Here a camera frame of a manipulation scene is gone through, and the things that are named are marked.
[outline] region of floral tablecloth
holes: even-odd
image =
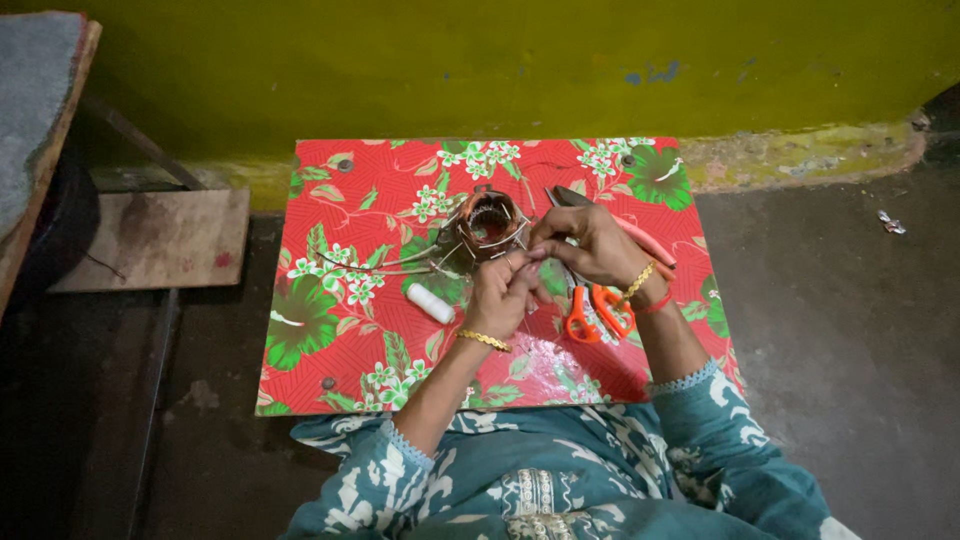
[[[623,164],[628,156],[633,159]],[[297,158],[258,415],[403,407],[454,338],[469,278],[440,272],[375,277],[316,254],[370,267],[416,254],[479,184],[509,194],[531,218],[551,208],[543,188],[563,185],[650,233],[678,261],[672,291],[686,319],[742,387],[675,139],[305,140],[297,144]],[[526,317],[511,354],[490,356],[463,407],[645,401],[650,371],[636,332],[596,344],[561,334],[569,309],[561,266],[544,264],[541,276],[556,304]],[[407,300],[415,282],[454,306],[456,320],[443,325]]]

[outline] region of concrete floor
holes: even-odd
[[[696,199],[761,424],[864,538],[957,537],[960,169]],[[876,219],[886,209],[905,235]],[[143,536],[263,538],[336,469],[253,402],[281,220],[241,285],[183,291]],[[114,537],[159,294],[48,296],[0,327],[0,537]]]

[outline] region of gold bracelet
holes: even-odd
[[[650,277],[650,274],[654,273],[654,270],[657,268],[657,261],[651,260],[650,264],[647,264],[647,267],[643,269],[643,272],[640,272],[640,275],[634,280],[634,284],[630,285],[630,288],[627,289],[627,292],[623,294],[623,298],[620,299],[620,302],[616,303],[616,308],[621,309],[623,305],[630,301],[630,297],[634,296],[636,291],[640,289],[640,286],[643,285],[643,282],[647,281],[647,278]]]
[[[514,349],[513,347],[511,347],[510,345],[507,345],[506,343],[500,341],[499,339],[494,339],[488,335],[477,333],[475,331],[464,330],[462,328],[457,329],[457,331],[454,332],[453,335],[456,335],[457,337],[468,337],[470,339],[476,339],[477,341],[486,343],[487,345],[493,345],[493,347],[501,353],[509,353]]]

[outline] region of gray cloth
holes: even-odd
[[[23,216],[35,159],[47,144],[73,83],[84,16],[0,16],[0,238]]]

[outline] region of woman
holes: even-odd
[[[590,282],[636,291],[653,402],[457,412],[493,351],[461,336],[393,416],[293,430],[344,461],[285,538],[855,538],[813,476],[769,442],[606,209],[551,209],[530,248],[480,267],[463,330],[507,340],[531,294],[548,298],[540,261],[559,258]],[[670,471],[689,503],[667,501]]]

